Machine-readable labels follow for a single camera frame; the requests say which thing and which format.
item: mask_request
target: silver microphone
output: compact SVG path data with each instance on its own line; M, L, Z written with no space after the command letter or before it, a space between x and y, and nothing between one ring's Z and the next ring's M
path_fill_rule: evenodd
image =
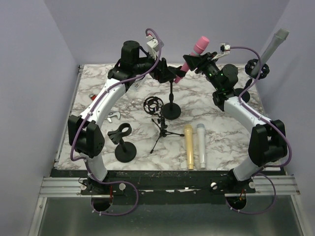
M274 37L272 38L271 42L269 43L267 49L264 51L264 53L260 57L261 63L263 65L267 62L267 60L275 52L277 47L279 47L279 45L282 44L286 40L288 35L289 35L289 31L287 31L286 29L280 29L274 34ZM251 72L251 76L253 78L255 78L258 74L258 71L259 71L259 63L257 63L255 65L254 69Z

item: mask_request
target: pink microphone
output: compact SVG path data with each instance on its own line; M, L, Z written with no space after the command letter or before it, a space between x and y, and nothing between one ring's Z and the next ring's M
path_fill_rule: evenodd
M205 36L201 36L201 38L196 42L195 46L193 47L193 51L190 53L192 56L198 56L203 53L203 51L206 50L207 46L209 44L209 39ZM185 62L184 65L181 68L182 71L187 72L189 70L189 67L187 63ZM182 78L178 77L175 79L175 83L177 84L180 82Z

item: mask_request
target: bolt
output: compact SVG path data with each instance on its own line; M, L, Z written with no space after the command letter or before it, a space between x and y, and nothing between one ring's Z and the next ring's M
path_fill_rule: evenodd
M249 182L248 186L251 188L251 189L254 189L256 187L255 183L254 182Z
M215 182L212 182L212 183L210 184L210 187L211 187L213 190L216 190L216 189L218 188L217 183L215 183Z
M81 184L80 189L81 189L82 191L84 191L84 190L87 189L87 187L86 187L85 185Z
M119 184L119 189L120 189L121 191L123 191L125 188L126 188L126 185L125 185L124 183L120 183L120 184Z

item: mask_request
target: robotic arm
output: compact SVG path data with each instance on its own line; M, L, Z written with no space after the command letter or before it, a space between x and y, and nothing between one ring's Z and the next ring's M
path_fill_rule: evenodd
M215 87L216 91L213 93L214 104L238 120L251 134L249 156L228 173L228 187L233 188L243 181L249 180L267 163L285 157L287 147L280 134L265 121L271 122L285 135L283 122L270 120L254 109L250 107L246 109L242 106L238 93L234 89L238 82L237 67L227 64L222 70L219 70L216 65L219 57L229 54L230 46L221 44L220 50L219 54L214 52L201 56L184 55L184 59L190 70L203 73L206 79Z
M69 143L71 146L74 145L74 150L83 156L89 177L96 181L103 181L107 175L107 170L101 156L105 139L100 128L111 111L111 108L118 99L128 91L135 81L132 80L123 84L116 84L134 78L136 75L143 74L150 68L152 68L150 76L160 83L166 83L175 79L177 76L185 75L185 73L180 70L180 67L168 67L165 58L159 60L157 52L159 51L159 46L162 47L163 45L159 45L158 40L153 38L150 34L147 35L147 39L149 40L147 42L148 53L144 51L136 41L126 41L124 43L121 59L119 59L114 68L108 72L108 80L101 92L92 104L78 117L71 115L68 119ZM145 57L140 58L140 50L145 54ZM80 130L80 126L83 122L83 129ZM75 141L78 130L80 130L79 135Z

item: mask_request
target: yellow cylinder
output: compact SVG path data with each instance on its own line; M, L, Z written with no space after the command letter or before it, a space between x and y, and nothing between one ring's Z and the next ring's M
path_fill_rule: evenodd
M193 144L192 144L192 126L186 124L184 126L186 151L187 151L187 165L189 170L193 170Z

